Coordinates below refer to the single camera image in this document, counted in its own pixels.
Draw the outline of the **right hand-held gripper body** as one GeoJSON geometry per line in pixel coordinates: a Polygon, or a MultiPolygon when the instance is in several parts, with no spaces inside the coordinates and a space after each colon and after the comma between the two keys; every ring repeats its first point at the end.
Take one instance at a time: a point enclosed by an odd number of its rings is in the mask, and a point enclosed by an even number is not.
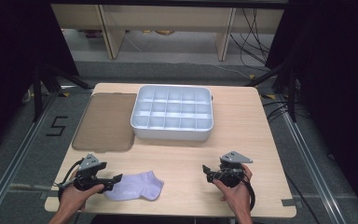
{"type": "Polygon", "coordinates": [[[234,188],[246,175],[241,165],[252,162],[252,159],[241,155],[237,151],[228,152],[220,157],[219,170],[213,174],[213,179],[218,179],[225,186],[234,188]]]}

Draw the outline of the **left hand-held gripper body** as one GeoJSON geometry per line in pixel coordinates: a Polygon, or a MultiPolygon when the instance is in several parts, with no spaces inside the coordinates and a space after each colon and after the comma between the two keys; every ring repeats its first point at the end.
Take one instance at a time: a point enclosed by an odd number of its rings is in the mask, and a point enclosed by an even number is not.
{"type": "Polygon", "coordinates": [[[105,161],[99,161],[93,154],[89,153],[78,167],[74,186],[81,191],[91,189],[100,184],[105,186],[106,180],[97,177],[97,173],[105,167],[105,161]]]}

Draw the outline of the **person's left hand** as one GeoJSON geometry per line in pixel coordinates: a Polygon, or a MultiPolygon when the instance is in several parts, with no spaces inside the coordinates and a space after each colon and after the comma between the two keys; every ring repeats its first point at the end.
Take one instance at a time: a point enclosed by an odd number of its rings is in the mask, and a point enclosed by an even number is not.
{"type": "Polygon", "coordinates": [[[73,185],[67,187],[61,196],[58,214],[71,216],[77,211],[85,209],[89,197],[103,190],[104,185],[99,184],[87,190],[79,190],[73,185]]]}

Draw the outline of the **person's right hand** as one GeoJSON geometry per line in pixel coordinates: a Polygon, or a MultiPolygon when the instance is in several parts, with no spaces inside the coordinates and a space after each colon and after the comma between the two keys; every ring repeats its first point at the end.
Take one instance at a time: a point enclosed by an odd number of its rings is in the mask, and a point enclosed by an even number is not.
{"type": "Polygon", "coordinates": [[[236,217],[250,216],[250,193],[243,183],[234,188],[229,188],[220,180],[215,179],[213,184],[223,193],[220,201],[226,202],[236,217]]]}

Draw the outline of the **beige wooden desk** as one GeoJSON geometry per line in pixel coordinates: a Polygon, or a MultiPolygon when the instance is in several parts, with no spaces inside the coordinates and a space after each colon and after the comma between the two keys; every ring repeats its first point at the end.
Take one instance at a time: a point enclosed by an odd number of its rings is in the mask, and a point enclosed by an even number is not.
{"type": "Polygon", "coordinates": [[[127,30],[213,33],[218,59],[227,55],[231,33],[273,35],[282,19],[281,9],[239,7],[136,7],[53,4],[63,29],[100,30],[108,57],[115,59],[127,30]]]}

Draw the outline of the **light purple sock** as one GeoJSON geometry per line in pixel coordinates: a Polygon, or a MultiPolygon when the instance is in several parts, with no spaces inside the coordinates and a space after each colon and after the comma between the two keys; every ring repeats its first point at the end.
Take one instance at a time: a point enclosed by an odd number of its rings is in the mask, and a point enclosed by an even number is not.
{"type": "Polygon", "coordinates": [[[158,179],[153,171],[147,171],[136,175],[123,175],[121,181],[114,185],[112,190],[104,193],[104,196],[115,202],[147,199],[155,201],[160,193],[164,182],[158,179]]]}

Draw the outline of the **grey tape strip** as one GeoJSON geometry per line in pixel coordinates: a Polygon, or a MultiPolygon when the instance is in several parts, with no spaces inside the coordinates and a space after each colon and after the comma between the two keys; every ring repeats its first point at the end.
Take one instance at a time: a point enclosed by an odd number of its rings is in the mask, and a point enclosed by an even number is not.
{"type": "Polygon", "coordinates": [[[296,201],[295,199],[282,199],[282,206],[295,206],[296,208],[302,208],[303,203],[296,201]]]}
{"type": "Polygon", "coordinates": [[[58,190],[42,191],[39,198],[46,200],[48,197],[58,197],[60,192],[58,190]]]}

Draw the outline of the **white divided storage box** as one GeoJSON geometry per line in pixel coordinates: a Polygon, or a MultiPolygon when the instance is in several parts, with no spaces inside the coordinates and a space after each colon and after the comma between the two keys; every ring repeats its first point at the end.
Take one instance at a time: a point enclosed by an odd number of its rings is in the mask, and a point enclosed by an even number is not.
{"type": "Polygon", "coordinates": [[[205,87],[143,85],[131,114],[144,139],[205,141],[213,129],[213,96],[205,87]]]}

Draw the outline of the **translucent brown plastic lid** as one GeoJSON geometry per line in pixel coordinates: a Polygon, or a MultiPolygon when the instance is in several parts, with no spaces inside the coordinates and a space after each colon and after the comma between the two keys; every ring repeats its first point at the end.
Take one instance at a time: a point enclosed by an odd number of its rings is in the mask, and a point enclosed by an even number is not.
{"type": "Polygon", "coordinates": [[[75,150],[104,153],[132,148],[131,112],[135,93],[95,93],[90,97],[72,142],[75,150]]]}

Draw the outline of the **black metal stand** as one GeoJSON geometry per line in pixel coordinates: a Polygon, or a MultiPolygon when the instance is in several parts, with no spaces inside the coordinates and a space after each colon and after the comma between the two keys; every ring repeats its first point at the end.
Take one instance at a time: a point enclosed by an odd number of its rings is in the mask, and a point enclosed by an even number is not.
{"type": "Polygon", "coordinates": [[[77,76],[73,76],[70,73],[65,72],[64,70],[55,67],[47,63],[38,63],[34,69],[34,119],[37,121],[43,113],[43,102],[42,102],[42,84],[46,87],[48,92],[57,93],[62,88],[59,84],[57,77],[63,77],[64,79],[74,83],[78,87],[90,90],[92,86],[82,80],[77,76]]]}
{"type": "Polygon", "coordinates": [[[296,99],[296,72],[294,63],[291,60],[284,60],[280,65],[268,71],[261,77],[252,80],[250,83],[245,84],[245,87],[255,87],[256,85],[266,81],[267,79],[276,76],[272,90],[275,93],[288,90],[287,108],[289,117],[292,122],[296,122],[295,115],[295,99],[296,99]]]}

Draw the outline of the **aluminium floor rail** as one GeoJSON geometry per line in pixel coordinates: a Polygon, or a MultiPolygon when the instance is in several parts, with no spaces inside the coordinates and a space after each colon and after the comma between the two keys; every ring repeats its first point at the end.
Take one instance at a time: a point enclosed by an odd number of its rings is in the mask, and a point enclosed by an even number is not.
{"type": "Polygon", "coordinates": [[[50,93],[45,102],[42,104],[42,111],[37,116],[36,119],[33,119],[29,128],[27,129],[26,135],[21,140],[21,144],[16,148],[16,151],[11,158],[10,162],[7,164],[5,171],[0,177],[0,205],[4,200],[10,185],[20,170],[23,161],[25,160],[32,143],[35,140],[35,137],[45,120],[45,117],[48,113],[48,110],[51,108],[51,105],[57,98],[57,93],[50,93]]]}
{"type": "Polygon", "coordinates": [[[305,166],[310,174],[310,178],[318,191],[318,194],[324,204],[324,208],[328,216],[330,217],[333,224],[347,224],[345,217],[343,216],[337,200],[335,199],[331,189],[328,187],[315,159],[313,158],[310,148],[305,141],[301,131],[299,130],[297,124],[292,121],[291,117],[287,112],[283,113],[283,119],[291,133],[296,147],[301,155],[305,166]]]}

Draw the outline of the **dark curtain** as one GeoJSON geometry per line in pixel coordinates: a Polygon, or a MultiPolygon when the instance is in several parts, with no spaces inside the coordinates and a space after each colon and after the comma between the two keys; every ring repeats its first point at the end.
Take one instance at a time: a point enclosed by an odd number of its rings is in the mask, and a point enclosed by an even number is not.
{"type": "Polygon", "coordinates": [[[36,69],[78,74],[49,0],[0,0],[0,134],[36,69]]]}
{"type": "Polygon", "coordinates": [[[298,80],[308,110],[358,197],[358,0],[288,0],[267,67],[288,56],[308,20],[298,80]]]}

